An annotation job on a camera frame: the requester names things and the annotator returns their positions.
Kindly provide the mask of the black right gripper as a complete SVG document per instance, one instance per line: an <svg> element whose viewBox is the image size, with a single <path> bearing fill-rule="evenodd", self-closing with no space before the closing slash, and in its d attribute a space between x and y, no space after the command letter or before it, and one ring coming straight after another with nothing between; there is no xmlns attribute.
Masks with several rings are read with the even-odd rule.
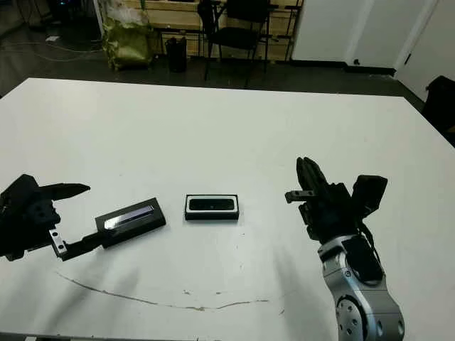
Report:
<svg viewBox="0 0 455 341"><path fill-rule="evenodd" d="M285 193L285 199L301 203L299 211L310 239L325 244L359 233L352 198L344 184L329 185L318 164L308 157L297 158L296 174L302 190Z"/></svg>

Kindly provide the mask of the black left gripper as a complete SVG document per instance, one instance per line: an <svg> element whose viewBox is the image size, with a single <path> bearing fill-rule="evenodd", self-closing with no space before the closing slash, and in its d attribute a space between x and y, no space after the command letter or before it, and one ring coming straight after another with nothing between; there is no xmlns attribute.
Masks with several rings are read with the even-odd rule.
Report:
<svg viewBox="0 0 455 341"><path fill-rule="evenodd" d="M40 191L19 195L1 194L1 255L9 261L20 259L29 249L50 244L49 231L60 222L53 202L90 190L80 183L57 183L39 187ZM65 243L65 260L89 253L98 247L113 246L119 239L116 229L101 229L80 241Z"/></svg>

